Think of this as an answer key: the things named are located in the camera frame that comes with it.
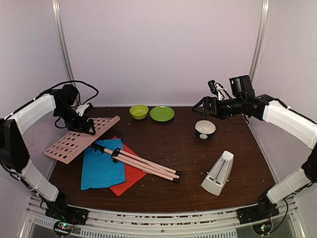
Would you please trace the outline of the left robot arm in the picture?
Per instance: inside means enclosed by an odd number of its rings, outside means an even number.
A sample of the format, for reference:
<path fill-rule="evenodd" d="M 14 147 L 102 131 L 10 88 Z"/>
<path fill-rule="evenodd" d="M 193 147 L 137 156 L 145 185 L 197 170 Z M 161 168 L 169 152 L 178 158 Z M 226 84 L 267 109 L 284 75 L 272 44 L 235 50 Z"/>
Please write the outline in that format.
<path fill-rule="evenodd" d="M 68 130 L 95 135 L 92 119 L 86 112 L 90 103 L 73 108 L 79 91 L 62 82 L 61 89 L 53 86 L 0 120 L 0 164 L 15 179 L 36 193 L 46 203 L 46 215 L 73 225 L 84 225 L 86 209 L 67 205 L 65 194 L 51 184 L 34 166 L 22 138 L 23 134 L 48 113 L 64 120 Z"/>

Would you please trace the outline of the pink music stand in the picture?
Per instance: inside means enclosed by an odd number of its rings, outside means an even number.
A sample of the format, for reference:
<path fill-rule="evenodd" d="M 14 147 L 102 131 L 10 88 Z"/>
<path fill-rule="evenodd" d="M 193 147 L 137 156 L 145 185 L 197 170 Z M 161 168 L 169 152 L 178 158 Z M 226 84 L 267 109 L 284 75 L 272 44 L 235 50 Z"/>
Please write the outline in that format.
<path fill-rule="evenodd" d="M 113 118 L 93 118 L 93 126 L 96 134 L 90 135 L 70 131 L 50 147 L 45 149 L 44 155 L 65 164 L 69 164 L 85 149 L 92 147 L 95 151 L 111 155 L 111 158 L 114 161 L 123 162 L 132 167 L 138 168 L 143 172 L 170 180 L 172 182 L 179 182 L 181 175 L 180 171 L 162 166 L 121 149 L 111 150 L 106 146 L 97 144 L 97 139 L 99 139 L 119 121 L 119 116 L 115 116 Z"/>

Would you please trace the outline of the blue paper sheet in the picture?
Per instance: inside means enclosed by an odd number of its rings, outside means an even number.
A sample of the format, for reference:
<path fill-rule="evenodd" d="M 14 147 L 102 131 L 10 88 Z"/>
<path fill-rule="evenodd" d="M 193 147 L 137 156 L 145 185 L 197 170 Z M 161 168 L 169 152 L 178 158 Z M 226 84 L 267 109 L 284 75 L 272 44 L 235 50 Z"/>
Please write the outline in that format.
<path fill-rule="evenodd" d="M 125 167 L 122 162 L 113 162 L 111 154 L 92 147 L 84 152 L 81 190 L 109 188 L 125 182 Z"/>

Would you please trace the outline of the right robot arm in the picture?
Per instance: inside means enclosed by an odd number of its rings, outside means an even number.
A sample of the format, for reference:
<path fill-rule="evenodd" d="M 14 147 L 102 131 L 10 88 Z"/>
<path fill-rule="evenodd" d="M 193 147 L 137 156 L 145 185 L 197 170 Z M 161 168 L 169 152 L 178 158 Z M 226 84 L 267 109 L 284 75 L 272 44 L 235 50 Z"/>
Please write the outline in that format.
<path fill-rule="evenodd" d="M 257 205 L 237 210 L 240 224 L 245 224 L 277 216 L 278 202 L 316 183 L 317 123 L 292 110 L 278 98 L 267 94 L 256 96 L 248 75 L 233 77 L 229 81 L 232 96 L 222 99 L 220 90 L 223 87 L 211 80 L 208 86 L 214 96 L 203 97 L 192 107 L 192 110 L 218 119 L 226 119 L 234 115 L 255 117 L 285 130 L 312 151 L 300 169 L 261 194 Z"/>

